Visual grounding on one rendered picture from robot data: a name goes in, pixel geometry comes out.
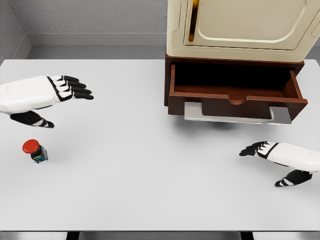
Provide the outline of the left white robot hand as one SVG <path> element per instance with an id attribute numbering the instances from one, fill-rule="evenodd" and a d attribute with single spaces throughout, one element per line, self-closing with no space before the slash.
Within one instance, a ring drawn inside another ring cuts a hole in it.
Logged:
<path id="1" fill-rule="evenodd" d="M 34 110 L 71 99 L 93 100 L 92 92 L 78 78 L 67 75 L 36 76 L 0 84 L 0 113 L 21 124 L 54 128 Z"/>

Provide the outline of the cream cabinet door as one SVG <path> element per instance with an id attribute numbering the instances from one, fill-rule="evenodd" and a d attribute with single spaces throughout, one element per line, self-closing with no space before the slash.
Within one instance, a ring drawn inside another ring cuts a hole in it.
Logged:
<path id="1" fill-rule="evenodd" d="M 320 11 L 320 0 L 188 1 L 187 46 L 295 50 Z"/>

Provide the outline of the brown wooden drawer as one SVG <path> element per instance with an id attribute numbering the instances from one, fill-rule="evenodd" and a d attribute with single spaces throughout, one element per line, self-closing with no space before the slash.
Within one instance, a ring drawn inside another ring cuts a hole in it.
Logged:
<path id="1" fill-rule="evenodd" d="M 284 107 L 294 120 L 308 104 L 290 67 L 176 62 L 169 72 L 170 115 L 185 115 L 189 102 L 204 116 L 270 119 L 270 107 Z"/>

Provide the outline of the cream cabinet with brown base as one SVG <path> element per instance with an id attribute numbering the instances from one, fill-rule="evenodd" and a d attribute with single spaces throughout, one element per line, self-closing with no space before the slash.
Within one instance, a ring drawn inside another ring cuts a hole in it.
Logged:
<path id="1" fill-rule="evenodd" d="M 297 75 L 320 37 L 320 0 L 168 0 L 164 104 L 185 116 L 290 119 L 307 105 Z"/>

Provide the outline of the red button switch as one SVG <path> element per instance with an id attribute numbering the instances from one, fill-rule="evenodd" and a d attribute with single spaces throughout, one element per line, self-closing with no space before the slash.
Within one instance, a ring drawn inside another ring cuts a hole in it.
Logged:
<path id="1" fill-rule="evenodd" d="M 48 160 L 46 149 L 35 139 L 27 140 L 22 145 L 22 150 L 24 153 L 30 154 L 31 159 L 37 164 Z"/>

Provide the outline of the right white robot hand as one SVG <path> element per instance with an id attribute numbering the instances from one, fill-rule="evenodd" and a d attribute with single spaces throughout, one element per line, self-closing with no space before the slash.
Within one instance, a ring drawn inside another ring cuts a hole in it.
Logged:
<path id="1" fill-rule="evenodd" d="M 320 152 L 285 142 L 260 141 L 241 150 L 240 156 L 254 156 L 269 160 L 293 171 L 275 182 L 275 187 L 291 187 L 312 179 L 320 173 Z"/>

